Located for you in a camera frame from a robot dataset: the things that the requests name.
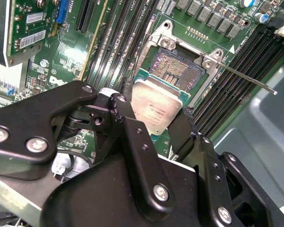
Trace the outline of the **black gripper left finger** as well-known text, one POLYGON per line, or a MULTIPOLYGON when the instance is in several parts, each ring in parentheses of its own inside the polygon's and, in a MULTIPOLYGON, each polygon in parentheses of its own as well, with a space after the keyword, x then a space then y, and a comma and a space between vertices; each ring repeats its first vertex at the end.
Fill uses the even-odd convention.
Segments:
POLYGON ((129 99, 119 93, 98 99, 97 91, 73 81, 0 109, 0 175, 21 180, 45 176, 57 154, 57 143, 83 125, 67 126, 76 109, 103 119, 88 128, 107 135, 98 159, 122 152, 136 207, 143 215, 168 215, 175 195, 143 122, 129 99))

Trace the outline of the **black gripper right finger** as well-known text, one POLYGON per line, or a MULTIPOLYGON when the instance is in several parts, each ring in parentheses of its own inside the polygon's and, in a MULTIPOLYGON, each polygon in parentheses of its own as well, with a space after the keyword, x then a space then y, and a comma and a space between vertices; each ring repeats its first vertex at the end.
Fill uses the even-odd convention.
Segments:
POLYGON ((278 207, 238 157, 217 154, 194 124, 192 108, 168 126, 180 163, 196 171, 197 217, 204 227, 276 227, 278 207))

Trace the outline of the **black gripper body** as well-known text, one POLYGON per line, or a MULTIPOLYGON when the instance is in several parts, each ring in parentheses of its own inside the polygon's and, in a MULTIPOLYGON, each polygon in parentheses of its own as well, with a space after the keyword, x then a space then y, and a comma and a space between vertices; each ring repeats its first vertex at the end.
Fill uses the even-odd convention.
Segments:
POLYGON ((176 196, 172 213, 161 222, 137 209, 124 158, 117 155, 62 183, 41 213, 43 227, 199 227, 196 173, 160 157, 176 196))

